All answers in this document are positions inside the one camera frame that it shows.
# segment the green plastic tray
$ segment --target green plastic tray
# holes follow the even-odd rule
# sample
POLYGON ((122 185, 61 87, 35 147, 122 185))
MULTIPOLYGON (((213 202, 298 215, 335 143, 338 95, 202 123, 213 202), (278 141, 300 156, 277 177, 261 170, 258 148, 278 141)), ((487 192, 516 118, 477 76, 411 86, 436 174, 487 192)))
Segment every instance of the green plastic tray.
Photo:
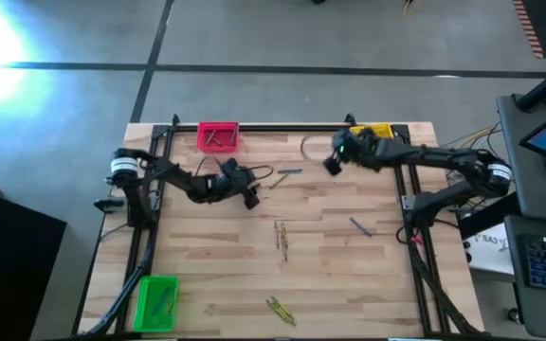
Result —
POLYGON ((171 332, 176 320, 178 278, 145 277, 140 281, 134 330, 136 332, 171 332), (172 310, 168 314, 170 299, 172 310))

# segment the concrete floor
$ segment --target concrete floor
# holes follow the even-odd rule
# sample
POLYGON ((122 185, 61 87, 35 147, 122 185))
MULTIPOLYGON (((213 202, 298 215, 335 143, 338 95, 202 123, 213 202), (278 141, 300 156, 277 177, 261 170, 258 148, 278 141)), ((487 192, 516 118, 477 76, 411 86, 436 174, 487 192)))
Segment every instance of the concrete floor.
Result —
MULTIPOLYGON (((0 0, 0 64, 146 64, 165 4, 0 0)), ((417 0, 407 17, 402 5, 176 0, 152 62, 546 71, 511 0, 417 0)), ((144 75, 58 67, 67 69, 0 69, 0 188, 69 223, 35 339, 71 331, 102 220, 92 203, 109 190, 102 179, 144 75)), ((338 121, 351 112, 364 121, 432 121, 443 143, 497 122, 496 96, 525 92, 539 81, 156 71, 138 113, 141 122, 168 122, 173 113, 194 122, 338 121)), ((501 139, 493 143, 503 153, 501 139)), ((489 332, 525 334, 499 314, 514 304, 506 287, 477 281, 476 289, 489 332), (506 299, 491 298, 497 295, 506 299)))

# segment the desk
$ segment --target desk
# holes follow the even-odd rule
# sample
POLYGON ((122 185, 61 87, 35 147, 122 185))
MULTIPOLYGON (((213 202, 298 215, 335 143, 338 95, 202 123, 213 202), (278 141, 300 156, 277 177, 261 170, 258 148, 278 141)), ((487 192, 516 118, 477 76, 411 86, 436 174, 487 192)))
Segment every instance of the desk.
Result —
MULTIPOLYGON (((148 150, 152 129, 153 124, 130 124, 124 146, 148 150)), ((414 144, 436 144, 430 123, 409 123, 409 129, 414 144)), ((408 250, 395 240, 402 216, 393 172, 345 166, 339 176, 331 177, 320 162, 331 151, 330 135, 240 133, 239 151, 218 157, 236 157, 243 166, 304 169, 273 189, 277 173, 261 181, 261 203, 252 210, 244 207, 241 196, 198 205, 183 191, 166 186, 152 273, 179 277, 178 316, 175 332, 149 337, 422 335, 408 250), (305 143, 311 161, 300 154, 305 135, 313 136, 305 143), (349 217, 364 224, 373 237, 361 234, 349 217), (276 249, 275 220, 285 221, 287 263, 276 249), (270 296, 295 315, 296 327, 284 324, 269 309, 264 300, 270 296)), ((195 139, 196 133, 174 134, 171 160, 186 171, 195 171, 204 156, 195 148, 195 139)), ((423 190, 446 186, 443 170, 418 171, 423 190)), ((200 173, 206 172, 218 170, 206 163, 200 173)), ((107 215, 102 233, 125 221, 124 213, 107 215)), ((437 224, 431 233, 446 291, 482 330, 459 231, 437 224)), ((123 228, 100 244, 79 332, 93 327, 118 295, 131 236, 132 230, 123 228)), ((129 331, 137 291, 130 301, 129 331)), ((428 292, 435 321, 432 301, 428 292)))

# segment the wooden tabletop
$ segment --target wooden tabletop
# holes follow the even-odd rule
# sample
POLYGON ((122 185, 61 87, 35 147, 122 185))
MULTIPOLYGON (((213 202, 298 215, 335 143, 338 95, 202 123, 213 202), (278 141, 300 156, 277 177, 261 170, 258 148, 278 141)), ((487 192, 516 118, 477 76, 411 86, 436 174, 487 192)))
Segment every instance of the wooden tabletop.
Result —
MULTIPOLYGON (((436 145, 430 123, 408 123, 414 144, 436 145)), ((149 149, 153 124, 130 124, 128 148, 149 149)), ((240 148, 217 154, 240 165, 302 168, 276 188, 277 173, 261 181, 261 203, 247 210, 241 196, 198 205, 167 185, 162 201, 153 275, 179 277, 175 331, 149 337, 386 337, 422 336, 410 259, 395 239, 402 225, 392 170, 375 173, 345 165, 330 176, 321 166, 331 151, 328 133, 240 133, 240 148), (311 135, 303 160, 300 141, 311 135), (373 234, 363 235, 354 217, 373 234), (284 221, 288 261, 276 248, 274 221, 284 221), (275 296, 296 317, 285 324, 265 300, 275 296)), ((196 133, 177 133, 171 160, 195 171, 204 155, 196 133)), ((201 174, 219 172, 207 162, 201 174)), ((446 186, 443 170, 418 169, 423 190, 446 186)), ((263 175, 259 170, 257 176, 263 175)), ((440 218, 452 220, 449 214, 440 218)), ((125 213, 106 217, 102 233, 126 222, 125 213)), ((142 238, 142 249, 147 240, 142 238)), ((482 318, 459 231, 431 229, 442 283, 457 308, 482 330, 482 318)), ((119 294, 132 229, 104 239, 91 275, 80 332, 92 328, 119 294)), ((138 288, 126 329, 134 325, 138 288)), ((435 308, 428 291, 434 325, 435 308)))

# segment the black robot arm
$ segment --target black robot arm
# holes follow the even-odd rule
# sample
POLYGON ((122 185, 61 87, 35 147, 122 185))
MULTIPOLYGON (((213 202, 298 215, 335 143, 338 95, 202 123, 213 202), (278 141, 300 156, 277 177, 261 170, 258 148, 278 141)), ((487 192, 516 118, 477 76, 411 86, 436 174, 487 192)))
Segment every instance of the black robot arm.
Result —
POLYGON ((107 178, 107 183, 123 190, 128 203, 129 226, 139 226, 151 219, 148 189, 143 185, 157 179, 184 190, 189 199, 197 204, 216 203, 237 194, 244 196, 247 209, 260 203, 256 194, 257 186, 251 186, 256 181, 252 170, 239 166, 233 158, 220 164, 220 168, 221 174, 195 176, 165 158, 143 150, 120 148, 114 153, 112 175, 107 178), (138 177, 139 165, 150 170, 149 175, 138 177))
POLYGON ((444 207, 462 206, 478 196, 501 197, 507 193, 511 183, 511 169, 486 150, 411 146, 393 138, 378 137, 371 129, 364 129, 358 135, 342 130, 334 136, 333 148, 333 154, 324 161, 332 175, 341 172, 342 163, 354 163, 374 171, 415 165, 461 173, 464 181, 460 183, 435 193, 422 192, 403 198, 403 208, 414 227, 432 226, 435 216, 444 207))

